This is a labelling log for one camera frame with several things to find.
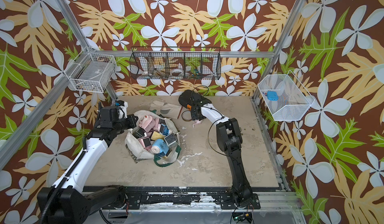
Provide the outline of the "blue pencil sharpener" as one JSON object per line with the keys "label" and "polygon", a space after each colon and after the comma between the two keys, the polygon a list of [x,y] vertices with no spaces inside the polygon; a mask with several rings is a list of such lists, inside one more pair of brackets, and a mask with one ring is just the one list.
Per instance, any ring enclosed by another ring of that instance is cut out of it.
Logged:
{"label": "blue pencil sharpener", "polygon": [[151,151],[160,157],[168,156],[170,149],[167,145],[167,143],[163,139],[157,139],[152,147]]}

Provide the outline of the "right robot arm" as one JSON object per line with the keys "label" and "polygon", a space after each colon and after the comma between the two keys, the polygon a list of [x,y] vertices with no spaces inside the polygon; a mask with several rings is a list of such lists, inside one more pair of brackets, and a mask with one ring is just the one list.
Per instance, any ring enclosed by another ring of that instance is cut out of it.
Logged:
{"label": "right robot arm", "polygon": [[253,194],[242,161],[242,134],[238,121],[221,114],[209,100],[188,103],[192,120],[208,119],[216,128],[217,144],[220,154],[227,157],[232,175],[233,202],[238,208],[254,206],[258,200]]}

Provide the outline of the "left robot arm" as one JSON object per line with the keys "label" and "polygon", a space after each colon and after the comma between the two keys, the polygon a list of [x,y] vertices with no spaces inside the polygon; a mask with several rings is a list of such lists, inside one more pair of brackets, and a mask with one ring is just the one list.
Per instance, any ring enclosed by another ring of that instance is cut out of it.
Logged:
{"label": "left robot arm", "polygon": [[38,193],[41,224],[82,224],[103,207],[124,205],[126,194],[120,185],[109,185],[91,194],[84,194],[85,183],[103,153],[124,131],[137,126],[138,117],[108,117],[97,121],[83,139],[83,150],[65,173],[50,187]]}

